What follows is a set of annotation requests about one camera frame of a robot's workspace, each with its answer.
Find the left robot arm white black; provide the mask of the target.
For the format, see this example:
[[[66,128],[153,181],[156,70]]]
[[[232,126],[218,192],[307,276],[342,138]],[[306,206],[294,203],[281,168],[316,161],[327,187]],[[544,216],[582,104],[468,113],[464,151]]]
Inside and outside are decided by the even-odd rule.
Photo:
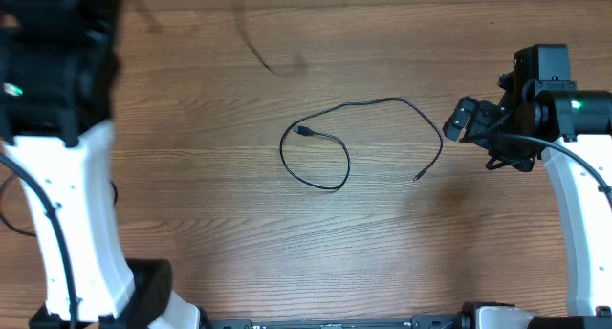
[[[121,0],[1,0],[2,163],[20,179],[45,276],[32,328],[203,328],[167,260],[124,256],[111,180]]]

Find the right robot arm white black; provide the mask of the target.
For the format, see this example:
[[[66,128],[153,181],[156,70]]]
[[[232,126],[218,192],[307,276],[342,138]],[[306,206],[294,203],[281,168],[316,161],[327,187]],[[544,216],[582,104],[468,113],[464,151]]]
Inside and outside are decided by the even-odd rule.
[[[485,167],[533,170],[553,186],[568,265],[567,313],[545,317],[512,304],[468,302],[443,328],[608,328],[611,325],[611,94],[580,90],[567,46],[535,44],[514,53],[499,77],[498,104],[461,98],[445,136],[473,143]]]

